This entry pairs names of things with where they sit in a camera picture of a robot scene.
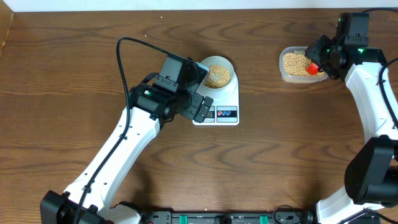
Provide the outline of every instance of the plastic container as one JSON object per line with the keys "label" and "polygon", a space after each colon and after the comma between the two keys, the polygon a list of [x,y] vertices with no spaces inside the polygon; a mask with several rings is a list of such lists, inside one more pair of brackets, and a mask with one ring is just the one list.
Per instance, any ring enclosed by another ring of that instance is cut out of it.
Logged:
{"label": "plastic container", "polygon": [[279,56],[279,69],[282,74],[282,79],[288,83],[316,83],[320,81],[324,81],[328,78],[328,75],[325,74],[321,77],[302,77],[298,75],[289,75],[284,68],[284,55],[287,53],[294,53],[295,50],[306,50],[307,47],[288,47],[282,51]]}
{"label": "plastic container", "polygon": [[220,56],[211,56],[205,58],[203,61],[200,62],[202,65],[209,67],[210,65],[221,65],[222,67],[228,70],[228,73],[231,77],[229,83],[221,88],[209,88],[205,86],[206,79],[208,75],[203,79],[202,84],[198,88],[197,92],[203,96],[209,96],[214,100],[220,100],[222,98],[228,98],[231,94],[235,91],[238,85],[238,78],[235,74],[234,67],[232,66],[231,62],[226,58]]}

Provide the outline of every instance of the green clip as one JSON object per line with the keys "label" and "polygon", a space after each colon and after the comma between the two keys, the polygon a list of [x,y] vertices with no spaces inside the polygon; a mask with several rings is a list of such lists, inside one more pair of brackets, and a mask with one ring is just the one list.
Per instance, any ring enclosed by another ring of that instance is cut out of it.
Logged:
{"label": "green clip", "polygon": [[260,216],[260,224],[268,224],[268,216]]}
{"label": "green clip", "polygon": [[188,224],[188,216],[180,215],[180,224]]}

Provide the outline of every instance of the clear plastic container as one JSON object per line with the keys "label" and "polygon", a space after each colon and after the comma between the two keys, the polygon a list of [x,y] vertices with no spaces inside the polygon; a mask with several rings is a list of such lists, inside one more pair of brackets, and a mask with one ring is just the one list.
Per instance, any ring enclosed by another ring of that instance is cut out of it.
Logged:
{"label": "clear plastic container", "polygon": [[289,83],[316,83],[320,81],[324,81],[328,78],[328,75],[325,74],[321,77],[302,77],[298,75],[289,75],[284,68],[284,55],[287,53],[294,53],[295,50],[306,50],[307,47],[288,47],[282,51],[279,56],[279,69],[280,73],[282,74],[282,79],[285,82]]}

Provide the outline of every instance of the wooden table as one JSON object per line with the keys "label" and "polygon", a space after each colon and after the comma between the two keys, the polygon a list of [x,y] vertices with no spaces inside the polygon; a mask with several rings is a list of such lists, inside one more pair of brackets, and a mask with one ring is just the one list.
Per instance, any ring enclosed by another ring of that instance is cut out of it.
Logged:
{"label": "wooden table", "polygon": [[[196,61],[228,57],[239,77],[241,122],[198,127],[176,117],[139,156],[114,203],[311,208],[343,186],[363,129],[344,83],[285,83],[279,54],[333,37],[347,11],[359,10],[17,13],[0,59],[1,222],[38,223],[45,193],[61,193],[113,131],[124,108],[115,54],[124,35]],[[371,13],[371,46],[388,60],[398,56],[397,22],[397,14]],[[122,52],[129,86],[165,59],[133,43]],[[390,71],[398,91],[398,63]],[[382,212],[398,219],[398,208]]]}

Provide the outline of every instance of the red object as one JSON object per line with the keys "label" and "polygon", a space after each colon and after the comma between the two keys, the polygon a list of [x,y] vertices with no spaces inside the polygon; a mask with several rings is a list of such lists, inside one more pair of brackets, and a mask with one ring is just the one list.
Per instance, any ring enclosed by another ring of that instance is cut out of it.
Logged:
{"label": "red object", "polygon": [[319,66],[315,65],[315,63],[312,63],[310,66],[308,66],[307,72],[310,75],[316,75],[318,73],[318,69],[319,69]]}

